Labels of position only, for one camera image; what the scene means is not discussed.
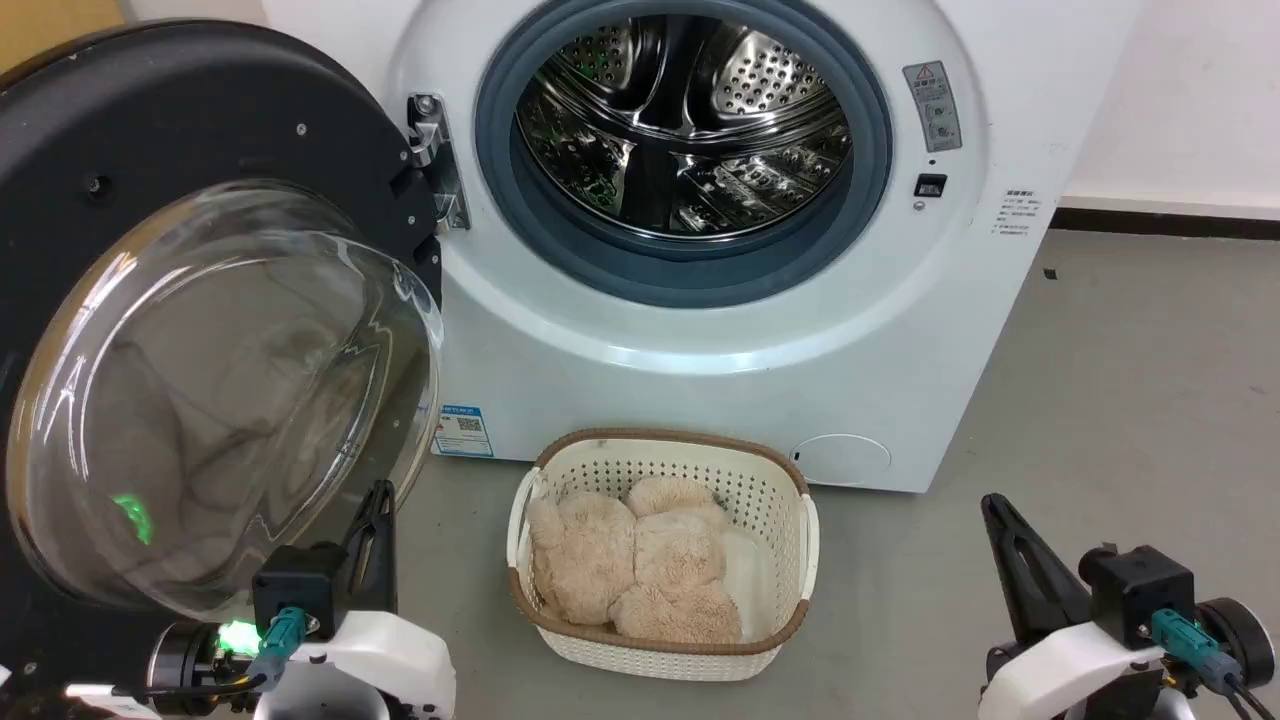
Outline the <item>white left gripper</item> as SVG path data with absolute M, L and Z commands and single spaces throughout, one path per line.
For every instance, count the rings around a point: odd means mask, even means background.
M 381 611 L 349 611 L 326 641 L 273 659 L 256 719 L 453 719 L 457 675 L 447 643 L 398 610 L 396 488 L 379 480 L 349 524 L 339 571 L 346 609 L 367 600 Z

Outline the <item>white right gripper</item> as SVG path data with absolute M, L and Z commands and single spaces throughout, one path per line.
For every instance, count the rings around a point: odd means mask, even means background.
M 1048 637 L 995 674 L 980 697 L 979 719 L 1055 717 L 1133 664 L 1164 656 L 1157 644 L 1129 650 L 1088 623 L 1088 591 L 1006 496 L 984 496 L 980 511 L 1015 643 L 1025 648 Z

